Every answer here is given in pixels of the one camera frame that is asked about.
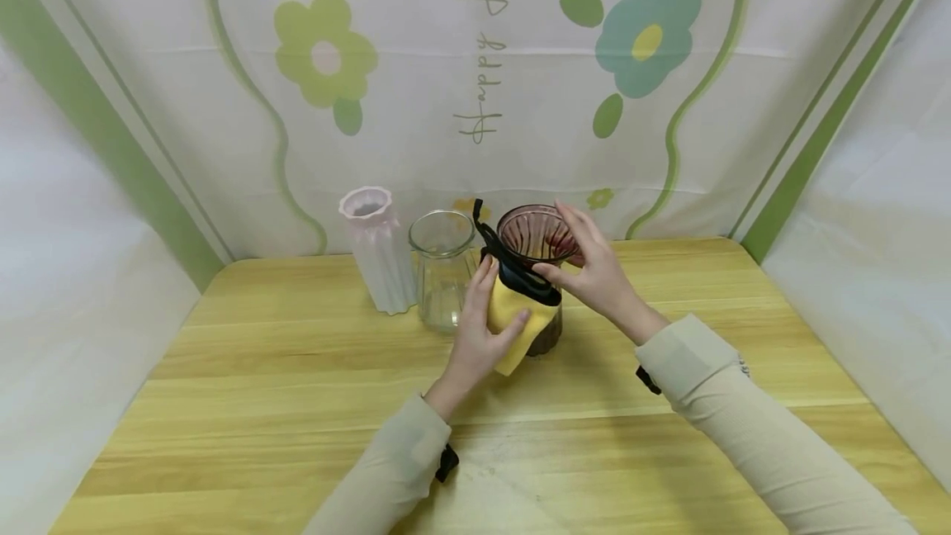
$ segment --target wood grain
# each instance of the wood grain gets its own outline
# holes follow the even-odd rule
[[[770,395],[922,533],[951,499],[743,249],[619,242],[642,295],[733,343]],[[565,299],[553,351],[494,376],[454,421],[462,463],[397,533],[783,533],[730,463],[633,376],[632,346]],[[52,533],[296,535],[374,431],[449,353],[373,309],[350,256],[227,267]]]

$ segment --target yellow cloth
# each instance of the yellow cloth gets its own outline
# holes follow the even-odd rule
[[[502,329],[509,326],[519,311],[526,308],[532,311],[532,317],[525,324],[525,330],[522,330],[522,334],[512,343],[505,357],[495,365],[495,371],[503,376],[508,376],[521,364],[525,353],[532,346],[532,341],[542,329],[548,326],[551,319],[555,318],[558,307],[539,304],[529,296],[522,296],[518,291],[509,290],[502,280],[496,277],[492,298],[489,298],[489,329],[495,334],[500,333]]]

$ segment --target beige long sleeve shirt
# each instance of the beige long sleeve shirt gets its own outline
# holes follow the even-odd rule
[[[794,534],[915,530],[852,466],[740,369],[693,316],[637,349],[672,408],[723,450]],[[418,395],[383,424],[305,535],[381,535],[429,494],[450,428]]]

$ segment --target brown glass vase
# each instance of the brown glass vase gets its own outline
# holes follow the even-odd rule
[[[578,253],[568,225],[550,205],[521,205],[502,215],[496,233],[502,244],[528,268],[536,263],[557,267]],[[561,305],[555,318],[532,341],[526,355],[549,353],[561,336]]]

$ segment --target person's right hand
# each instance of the person's right hand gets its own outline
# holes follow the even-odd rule
[[[580,262],[582,270],[571,274],[545,263],[534,265],[532,270],[613,322],[631,341],[643,345],[669,321],[634,291],[611,244],[592,218],[571,205],[555,201],[555,206],[581,248],[583,260],[572,258],[569,262]]]

